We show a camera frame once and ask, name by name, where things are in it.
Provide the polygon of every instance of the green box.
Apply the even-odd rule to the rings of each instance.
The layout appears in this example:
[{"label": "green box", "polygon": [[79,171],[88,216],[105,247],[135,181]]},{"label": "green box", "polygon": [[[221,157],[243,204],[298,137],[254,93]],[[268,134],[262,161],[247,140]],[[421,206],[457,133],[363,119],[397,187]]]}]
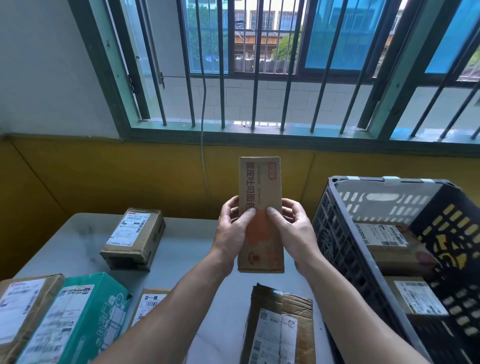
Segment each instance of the green box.
[{"label": "green box", "polygon": [[130,298],[107,273],[67,278],[17,364],[87,364],[118,338]]}]

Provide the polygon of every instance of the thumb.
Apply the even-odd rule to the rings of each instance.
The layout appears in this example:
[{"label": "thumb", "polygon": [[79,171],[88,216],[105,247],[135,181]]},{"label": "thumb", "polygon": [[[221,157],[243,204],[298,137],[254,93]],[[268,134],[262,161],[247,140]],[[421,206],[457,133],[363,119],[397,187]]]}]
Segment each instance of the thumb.
[{"label": "thumb", "polygon": [[238,218],[238,220],[236,221],[236,224],[240,225],[245,230],[248,224],[250,224],[250,221],[253,219],[254,216],[255,216],[255,209],[249,208]]},{"label": "thumb", "polygon": [[275,226],[280,230],[284,230],[287,228],[287,225],[289,224],[288,221],[286,221],[282,214],[280,214],[277,210],[275,210],[273,207],[269,207],[267,209],[267,214],[270,220],[275,224]]}]

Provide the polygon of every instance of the black plastic crate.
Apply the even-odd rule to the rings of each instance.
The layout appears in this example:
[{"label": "black plastic crate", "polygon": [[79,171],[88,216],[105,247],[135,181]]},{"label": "black plastic crate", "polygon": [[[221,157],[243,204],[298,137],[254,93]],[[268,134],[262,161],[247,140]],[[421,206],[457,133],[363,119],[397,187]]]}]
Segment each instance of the black plastic crate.
[{"label": "black plastic crate", "polygon": [[[440,263],[427,282],[450,316],[409,321],[353,220],[408,224]],[[429,179],[331,177],[312,223],[328,261],[423,356],[435,364],[480,362],[480,208],[457,186]]]}]

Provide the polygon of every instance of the white table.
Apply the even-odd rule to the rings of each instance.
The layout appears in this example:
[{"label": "white table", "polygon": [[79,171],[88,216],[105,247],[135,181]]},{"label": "white table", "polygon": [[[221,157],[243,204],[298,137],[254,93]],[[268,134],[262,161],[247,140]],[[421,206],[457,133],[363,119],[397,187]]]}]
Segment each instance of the white table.
[{"label": "white table", "polygon": [[[123,331],[127,328],[143,288],[172,289],[209,251],[216,220],[165,218],[166,229],[150,272],[111,271],[100,250],[121,215],[81,213],[72,216],[15,278],[63,273],[73,277],[108,272],[133,295]],[[239,273],[237,267],[220,286],[212,306],[190,347],[187,364],[236,364],[250,308],[252,287],[258,283],[299,296],[313,293],[285,251],[284,274]],[[333,357],[320,310],[313,305],[317,363],[332,364]]]}]

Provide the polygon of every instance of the package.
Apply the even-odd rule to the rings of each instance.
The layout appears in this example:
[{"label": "package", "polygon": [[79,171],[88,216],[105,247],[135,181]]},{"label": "package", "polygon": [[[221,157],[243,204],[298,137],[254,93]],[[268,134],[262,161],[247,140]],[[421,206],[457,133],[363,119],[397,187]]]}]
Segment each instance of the package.
[{"label": "package", "polygon": [[15,363],[64,281],[55,274],[0,282],[0,364]]},{"label": "package", "polygon": [[312,300],[253,288],[240,357],[240,364],[252,363],[316,363]]},{"label": "package", "polygon": [[280,234],[267,216],[267,208],[282,212],[282,181],[279,157],[241,157],[240,214],[251,207],[255,217],[245,233],[238,256],[238,270],[246,273],[283,273],[283,245]]},{"label": "package", "polygon": [[407,315],[448,316],[448,312],[421,277],[384,277]]},{"label": "package", "polygon": [[170,290],[157,290],[144,288],[140,299],[138,300],[137,307],[133,312],[132,319],[129,326],[132,327],[138,321],[146,316],[157,304],[159,304],[170,292]]},{"label": "package", "polygon": [[107,273],[67,278],[17,364],[87,364],[119,336],[130,298]]},{"label": "package", "polygon": [[164,230],[161,211],[129,208],[100,254],[112,270],[150,271]]},{"label": "package", "polygon": [[382,274],[426,278],[433,274],[436,259],[406,224],[359,221],[355,225]]}]

